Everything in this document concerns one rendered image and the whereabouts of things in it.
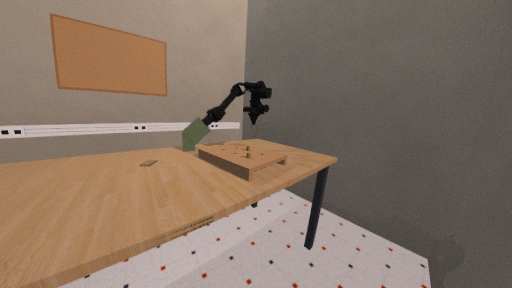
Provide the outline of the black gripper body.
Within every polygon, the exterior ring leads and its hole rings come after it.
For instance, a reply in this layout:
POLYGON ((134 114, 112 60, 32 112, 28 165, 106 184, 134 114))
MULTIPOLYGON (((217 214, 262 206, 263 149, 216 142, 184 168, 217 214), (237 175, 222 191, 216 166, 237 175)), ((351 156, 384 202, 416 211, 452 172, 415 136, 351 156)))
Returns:
MULTIPOLYGON (((244 107, 244 108, 243 108, 243 112, 250 112, 250 113, 264 114, 264 111, 263 111, 263 110, 256 109, 257 103, 258 103, 259 101, 260 101, 260 99, 251 99, 251 100, 249 100, 249 102, 250 102, 250 107, 244 107)), ((260 103, 261 103, 261 101, 260 101, 260 103)))

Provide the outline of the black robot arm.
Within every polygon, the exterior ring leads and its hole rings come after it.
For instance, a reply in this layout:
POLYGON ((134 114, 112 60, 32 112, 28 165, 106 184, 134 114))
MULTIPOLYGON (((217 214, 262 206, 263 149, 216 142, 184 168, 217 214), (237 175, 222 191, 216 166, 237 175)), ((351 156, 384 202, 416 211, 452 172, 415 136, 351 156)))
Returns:
MULTIPOLYGON (((216 123, 219 120, 221 120, 222 117, 226 114, 225 109, 230 105, 230 103, 236 97, 239 97, 240 95, 245 94, 245 92, 247 90, 249 90, 249 92, 251 92, 251 99, 266 99, 266 98, 270 98, 271 94, 272 94, 271 93, 272 89, 266 88, 263 81, 262 82, 259 81, 257 83, 249 83, 249 82, 237 83, 232 87, 231 92, 227 96, 227 98, 219 105, 220 107, 219 106, 214 107, 206 112, 208 115, 202 119, 204 121, 204 123, 207 126, 209 126, 213 121, 216 123), (244 86, 246 90, 243 92, 239 85, 244 86)), ((260 103, 260 101, 259 101, 257 103, 256 109, 260 109, 260 110, 263 110, 264 112, 268 112, 269 106, 268 105, 264 106, 264 105, 262 105, 262 102, 260 103)))

